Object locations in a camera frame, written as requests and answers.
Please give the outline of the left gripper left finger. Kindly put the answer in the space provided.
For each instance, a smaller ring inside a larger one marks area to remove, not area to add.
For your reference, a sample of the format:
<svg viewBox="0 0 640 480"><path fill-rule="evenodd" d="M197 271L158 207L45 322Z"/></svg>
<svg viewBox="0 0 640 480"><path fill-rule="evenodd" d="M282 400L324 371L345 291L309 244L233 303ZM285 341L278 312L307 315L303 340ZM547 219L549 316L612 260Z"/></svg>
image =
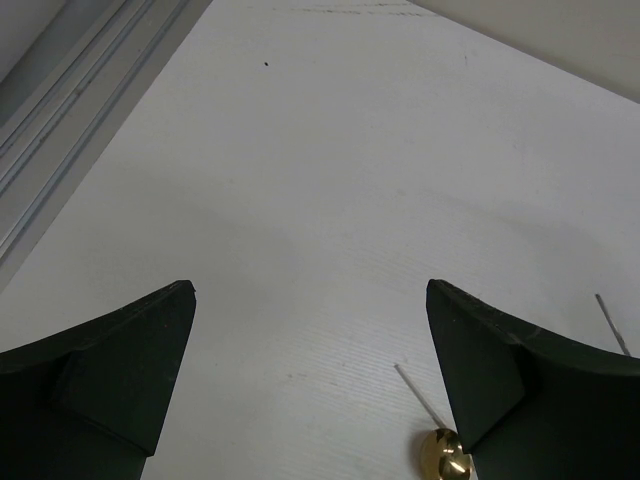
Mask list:
<svg viewBox="0 0 640 480"><path fill-rule="evenodd" d="M2 478L141 478L194 317L195 288L179 280L3 352Z"/></svg>

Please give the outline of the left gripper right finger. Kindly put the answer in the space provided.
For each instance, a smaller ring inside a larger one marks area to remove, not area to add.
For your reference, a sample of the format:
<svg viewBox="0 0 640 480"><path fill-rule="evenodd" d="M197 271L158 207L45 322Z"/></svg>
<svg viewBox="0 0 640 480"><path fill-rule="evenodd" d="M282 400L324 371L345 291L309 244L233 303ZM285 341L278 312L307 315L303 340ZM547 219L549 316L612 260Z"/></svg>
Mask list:
<svg viewBox="0 0 640 480"><path fill-rule="evenodd" d="M636 479L639 361L432 279L426 312L463 450L481 479Z"/></svg>

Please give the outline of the gold spoon green handle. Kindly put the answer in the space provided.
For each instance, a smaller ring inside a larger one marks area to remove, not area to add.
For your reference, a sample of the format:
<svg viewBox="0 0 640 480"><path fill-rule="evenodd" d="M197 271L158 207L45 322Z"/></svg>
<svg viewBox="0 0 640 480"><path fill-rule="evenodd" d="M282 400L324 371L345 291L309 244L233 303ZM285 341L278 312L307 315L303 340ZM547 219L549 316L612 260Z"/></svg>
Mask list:
<svg viewBox="0 0 640 480"><path fill-rule="evenodd" d="M473 462L465 453L458 434L448 428L429 432L418 453L421 478L425 480L469 480Z"/></svg>

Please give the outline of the thin white chopstick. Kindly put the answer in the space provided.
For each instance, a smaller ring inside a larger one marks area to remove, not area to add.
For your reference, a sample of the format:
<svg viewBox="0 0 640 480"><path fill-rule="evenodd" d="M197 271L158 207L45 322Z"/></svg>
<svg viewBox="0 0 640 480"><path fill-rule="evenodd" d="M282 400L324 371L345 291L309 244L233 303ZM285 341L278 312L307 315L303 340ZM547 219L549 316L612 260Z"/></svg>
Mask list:
<svg viewBox="0 0 640 480"><path fill-rule="evenodd" d="M434 424L438 429L444 429L446 427L445 422L438 415L434 407L429 403L426 396L422 393L422 391L418 388L417 384L410 378L408 373L405 371L402 365L396 363L394 365L394 369L399 374L401 379L404 381L409 390L413 393L417 401L421 404L423 409L427 412L429 417L432 419Z"/></svg>

